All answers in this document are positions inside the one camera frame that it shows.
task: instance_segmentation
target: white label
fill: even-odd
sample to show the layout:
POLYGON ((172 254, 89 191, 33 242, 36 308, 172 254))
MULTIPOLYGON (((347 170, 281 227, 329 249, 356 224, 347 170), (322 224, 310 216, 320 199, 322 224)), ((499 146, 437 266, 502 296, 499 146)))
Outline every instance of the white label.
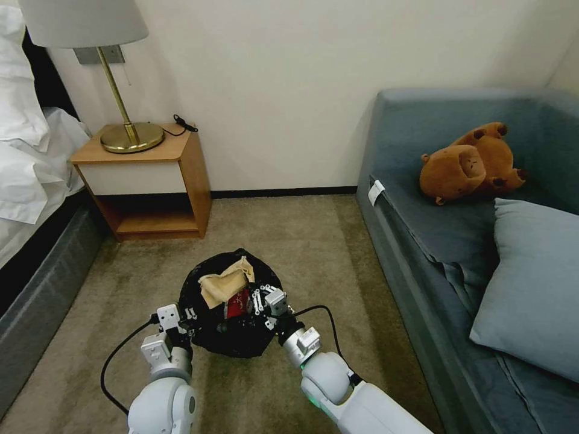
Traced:
POLYGON ((380 181, 376 180, 374 182, 374 185, 372 186, 372 188, 368 192, 368 199, 370 199, 370 203, 372 204, 372 206, 374 206, 376 204, 376 200, 378 199, 378 196, 380 196, 380 193, 382 193, 384 190, 386 190, 386 189, 384 188, 382 183, 380 181))

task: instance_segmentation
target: wall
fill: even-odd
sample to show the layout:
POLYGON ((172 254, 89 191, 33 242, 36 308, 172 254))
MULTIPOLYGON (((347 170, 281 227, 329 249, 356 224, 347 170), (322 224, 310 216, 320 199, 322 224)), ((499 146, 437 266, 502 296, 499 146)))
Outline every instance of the wall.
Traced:
POLYGON ((549 86, 579 95, 579 32, 555 70, 549 86))
MULTIPOLYGON (((134 120, 195 122, 213 190, 357 182, 372 101, 406 86, 544 86, 574 0, 138 0, 115 66, 134 120)), ((92 131, 120 115, 98 66, 51 50, 92 131)))

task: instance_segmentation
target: capybara plush toy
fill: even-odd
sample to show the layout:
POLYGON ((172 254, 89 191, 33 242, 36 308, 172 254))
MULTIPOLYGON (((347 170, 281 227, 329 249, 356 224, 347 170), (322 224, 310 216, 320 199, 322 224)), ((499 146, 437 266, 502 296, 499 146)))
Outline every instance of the capybara plush toy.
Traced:
POLYGON ((477 194, 503 195, 525 183, 527 173, 513 168, 513 153, 503 140, 507 131, 502 122, 492 122, 475 128, 451 144, 474 146, 480 154, 487 176, 475 191, 477 194))
POLYGON ((471 194, 484 181, 487 173, 474 146, 457 145, 422 155, 420 188, 438 205, 471 194))
POLYGON ((470 194, 498 196, 521 187, 527 173, 513 168, 513 153, 502 138, 505 134, 505 124, 492 122, 430 156, 422 155, 423 193, 443 205, 470 194))

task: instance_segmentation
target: nightstand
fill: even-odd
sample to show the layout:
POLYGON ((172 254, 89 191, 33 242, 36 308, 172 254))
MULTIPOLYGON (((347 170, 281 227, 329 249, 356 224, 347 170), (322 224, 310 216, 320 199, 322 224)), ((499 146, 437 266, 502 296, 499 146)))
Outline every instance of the nightstand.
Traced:
MULTIPOLYGON (((165 133, 158 146, 134 154, 103 149, 108 125, 71 162, 118 241, 204 237, 211 195, 197 133, 165 133)), ((182 128, 162 125, 172 133, 182 128)))

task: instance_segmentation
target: floor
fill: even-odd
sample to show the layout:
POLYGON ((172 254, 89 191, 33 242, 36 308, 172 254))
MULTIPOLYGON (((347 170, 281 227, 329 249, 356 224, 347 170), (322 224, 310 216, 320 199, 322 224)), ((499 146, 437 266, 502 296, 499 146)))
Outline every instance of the floor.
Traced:
MULTIPOLYGON (((99 388, 108 353, 155 309, 176 301, 202 260, 244 247, 278 274, 296 309, 327 304, 351 366, 434 433, 442 433, 396 304, 354 196, 216 200, 203 240, 103 244, 67 317, 0 424, 0 433, 122 433, 125 416, 99 388)), ((323 312, 302 319, 334 350, 323 312)), ((145 386, 139 334, 111 363, 107 384, 127 407, 145 386)), ((275 341, 262 357, 229 359, 195 348, 193 432, 333 433, 300 392, 300 373, 275 341)))

